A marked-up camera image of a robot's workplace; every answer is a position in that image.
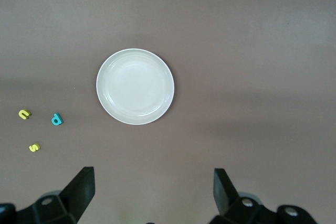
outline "round plate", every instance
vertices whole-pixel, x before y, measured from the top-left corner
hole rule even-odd
[[[107,113],[128,124],[146,124],[160,118],[174,96],[168,66],[152,52],[135,48],[110,56],[98,72],[96,87]]]

